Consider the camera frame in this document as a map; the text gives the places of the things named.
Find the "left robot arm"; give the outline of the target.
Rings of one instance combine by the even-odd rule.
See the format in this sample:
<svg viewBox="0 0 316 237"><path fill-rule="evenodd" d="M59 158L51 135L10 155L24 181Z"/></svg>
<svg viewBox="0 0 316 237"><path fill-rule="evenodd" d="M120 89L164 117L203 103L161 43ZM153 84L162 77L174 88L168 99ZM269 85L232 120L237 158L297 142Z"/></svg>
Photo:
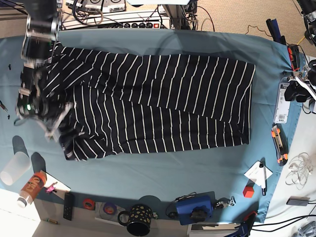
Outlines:
<svg viewBox="0 0 316 237"><path fill-rule="evenodd" d="M316 2L314 0L299 0L302 17L306 27L305 38L316 43ZM288 53L292 66L292 74L287 78L288 87L284 93L286 101L304 103L316 98L316 61L311 60L307 66L300 67L299 45L290 44Z"/></svg>

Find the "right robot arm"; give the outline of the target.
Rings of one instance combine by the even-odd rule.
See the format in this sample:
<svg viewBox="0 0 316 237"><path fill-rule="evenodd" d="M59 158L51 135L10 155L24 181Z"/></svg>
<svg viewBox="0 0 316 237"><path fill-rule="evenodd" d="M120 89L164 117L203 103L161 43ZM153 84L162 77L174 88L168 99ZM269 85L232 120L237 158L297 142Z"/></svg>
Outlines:
<svg viewBox="0 0 316 237"><path fill-rule="evenodd" d="M58 138L58 127L72 103L48 102L40 84L48 75L63 16L61 0L24 0L28 17L21 58L25 61L15 107L17 116L34 119L50 139Z"/></svg>

